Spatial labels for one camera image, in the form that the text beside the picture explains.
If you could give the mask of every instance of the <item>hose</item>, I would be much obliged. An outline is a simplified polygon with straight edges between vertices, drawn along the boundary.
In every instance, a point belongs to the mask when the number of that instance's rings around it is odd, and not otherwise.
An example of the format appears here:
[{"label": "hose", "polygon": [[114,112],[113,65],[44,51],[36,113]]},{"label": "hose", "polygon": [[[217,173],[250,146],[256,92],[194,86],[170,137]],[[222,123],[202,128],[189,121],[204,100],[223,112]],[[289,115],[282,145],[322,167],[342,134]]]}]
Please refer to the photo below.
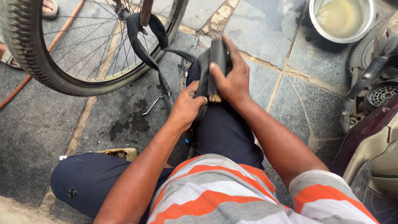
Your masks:
[{"label": "hose", "polygon": [[[47,51],[50,52],[54,46],[61,40],[62,36],[64,35],[66,29],[70,26],[70,24],[73,22],[77,14],[80,12],[82,9],[84,3],[86,0],[80,0],[79,3],[77,4],[76,8],[73,10],[71,16],[68,18],[68,20],[65,22],[65,24],[62,26],[61,31],[55,36],[53,41],[50,43],[50,46],[47,48]],[[29,82],[29,80],[32,77],[28,74],[25,79],[18,85],[17,88],[14,89],[14,91],[0,104],[0,110],[3,109],[4,106],[6,106],[20,91],[21,89],[26,85],[26,83]]]}]

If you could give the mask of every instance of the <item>scooter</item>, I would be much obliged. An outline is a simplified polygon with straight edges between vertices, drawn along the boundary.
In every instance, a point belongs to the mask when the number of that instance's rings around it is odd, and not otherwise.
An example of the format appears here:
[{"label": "scooter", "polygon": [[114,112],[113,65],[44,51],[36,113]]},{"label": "scooter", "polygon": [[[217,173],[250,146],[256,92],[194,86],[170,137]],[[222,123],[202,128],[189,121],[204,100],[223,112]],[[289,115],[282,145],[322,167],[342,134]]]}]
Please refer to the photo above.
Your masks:
[{"label": "scooter", "polygon": [[358,43],[349,69],[340,119],[347,135],[332,172],[380,223],[398,223],[398,12]]}]

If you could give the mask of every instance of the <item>steel bowl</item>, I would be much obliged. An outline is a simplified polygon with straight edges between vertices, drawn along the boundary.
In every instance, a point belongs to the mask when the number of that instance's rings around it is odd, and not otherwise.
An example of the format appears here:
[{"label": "steel bowl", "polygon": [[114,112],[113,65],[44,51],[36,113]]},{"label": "steel bowl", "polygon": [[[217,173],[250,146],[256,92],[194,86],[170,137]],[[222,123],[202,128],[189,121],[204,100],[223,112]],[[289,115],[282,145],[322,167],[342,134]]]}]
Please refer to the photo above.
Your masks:
[{"label": "steel bowl", "polygon": [[324,38],[330,41],[336,43],[352,43],[363,38],[368,33],[368,31],[373,27],[373,22],[375,21],[376,18],[375,3],[373,2],[373,0],[359,0],[363,15],[363,22],[359,30],[351,37],[347,38],[334,37],[326,33],[326,31],[322,29],[322,27],[318,24],[315,18],[315,10],[314,10],[315,6],[318,6],[317,4],[320,4],[321,2],[322,0],[310,0],[310,7],[309,7],[310,17],[312,24],[314,25],[318,33],[320,33]]}]

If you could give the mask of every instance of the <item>metal tool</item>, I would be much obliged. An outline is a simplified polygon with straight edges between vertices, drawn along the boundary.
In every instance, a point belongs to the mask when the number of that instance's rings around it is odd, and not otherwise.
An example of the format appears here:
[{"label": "metal tool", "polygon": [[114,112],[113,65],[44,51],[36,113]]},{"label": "metal tool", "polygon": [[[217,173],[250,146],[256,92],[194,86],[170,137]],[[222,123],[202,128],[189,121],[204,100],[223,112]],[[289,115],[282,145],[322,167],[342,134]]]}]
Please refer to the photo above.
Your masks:
[{"label": "metal tool", "polygon": [[103,131],[101,131],[100,129],[98,129],[98,131],[101,134],[101,136],[103,137]]},{"label": "metal tool", "polygon": [[149,113],[149,111],[152,109],[153,106],[155,106],[155,103],[156,103],[160,98],[163,98],[163,97],[162,97],[162,96],[158,97],[158,98],[155,100],[155,102],[152,104],[152,106],[150,106],[149,110],[148,110],[146,113],[143,113],[142,115],[145,115],[145,114]]}]

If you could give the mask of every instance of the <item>striped shirt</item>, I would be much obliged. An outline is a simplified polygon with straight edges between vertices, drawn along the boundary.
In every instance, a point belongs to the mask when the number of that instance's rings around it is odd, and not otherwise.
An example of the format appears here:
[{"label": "striped shirt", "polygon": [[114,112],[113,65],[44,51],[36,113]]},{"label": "striped shirt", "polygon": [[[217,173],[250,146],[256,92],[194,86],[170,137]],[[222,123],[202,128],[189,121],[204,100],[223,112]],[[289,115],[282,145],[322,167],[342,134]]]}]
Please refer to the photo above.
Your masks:
[{"label": "striped shirt", "polygon": [[296,212],[279,203],[263,170],[206,154],[175,168],[154,195],[147,223],[378,223],[333,173],[302,173],[289,192]]}]

